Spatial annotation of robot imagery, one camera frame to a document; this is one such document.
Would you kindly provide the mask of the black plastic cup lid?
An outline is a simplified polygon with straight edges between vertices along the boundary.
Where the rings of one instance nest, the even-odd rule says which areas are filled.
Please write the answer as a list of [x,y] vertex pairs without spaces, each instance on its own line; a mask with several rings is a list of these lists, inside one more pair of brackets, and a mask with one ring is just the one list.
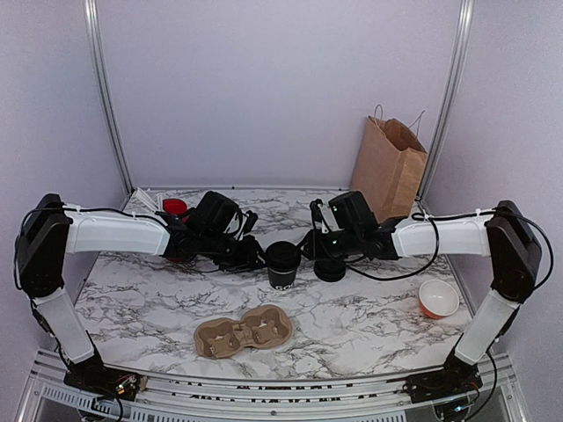
[[301,264],[301,253],[298,247],[288,241],[270,244],[265,251],[267,267],[276,272],[290,272]]

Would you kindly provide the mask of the black paper coffee cup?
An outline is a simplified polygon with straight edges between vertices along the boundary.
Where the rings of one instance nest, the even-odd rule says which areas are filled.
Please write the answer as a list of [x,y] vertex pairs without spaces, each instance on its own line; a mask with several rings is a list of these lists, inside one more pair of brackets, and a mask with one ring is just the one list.
[[270,287],[275,290],[285,291],[291,289],[296,280],[299,263],[282,265],[271,262],[267,266],[267,275]]

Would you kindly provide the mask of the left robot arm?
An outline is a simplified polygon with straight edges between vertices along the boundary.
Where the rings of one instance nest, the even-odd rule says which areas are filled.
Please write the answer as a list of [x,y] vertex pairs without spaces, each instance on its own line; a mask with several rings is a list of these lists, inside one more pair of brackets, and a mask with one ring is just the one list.
[[209,191],[195,207],[171,200],[148,214],[110,207],[83,208],[45,194],[28,211],[14,242],[13,276],[30,300],[33,315],[57,343],[67,379],[93,391],[115,392],[128,372],[109,368],[75,309],[66,288],[66,265],[84,261],[90,273],[102,253],[133,253],[171,261],[203,257],[226,273],[265,267],[264,251],[251,231],[258,216]]

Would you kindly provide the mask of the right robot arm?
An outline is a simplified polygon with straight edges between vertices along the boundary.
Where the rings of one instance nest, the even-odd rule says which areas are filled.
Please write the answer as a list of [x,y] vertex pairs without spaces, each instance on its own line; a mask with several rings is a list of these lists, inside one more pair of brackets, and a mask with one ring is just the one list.
[[472,320],[452,347],[430,387],[453,394],[477,373],[479,361],[511,327],[519,309],[552,276],[555,253],[543,228],[511,200],[457,215],[415,212],[378,222],[358,192],[329,203],[336,225],[321,204],[311,203],[311,229],[298,250],[313,261],[321,280],[339,280],[354,259],[395,261],[446,257],[455,271],[483,262],[491,281]]

